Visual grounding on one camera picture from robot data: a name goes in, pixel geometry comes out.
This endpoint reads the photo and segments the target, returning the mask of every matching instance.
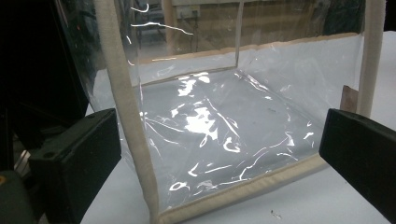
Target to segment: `plastic film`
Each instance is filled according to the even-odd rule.
[[[69,47],[80,44],[75,61],[93,108],[115,106],[91,1],[58,2]],[[276,187],[279,171],[309,163],[327,110],[360,73],[363,0],[115,3],[163,223],[262,176]],[[92,30],[91,42],[76,24]]]

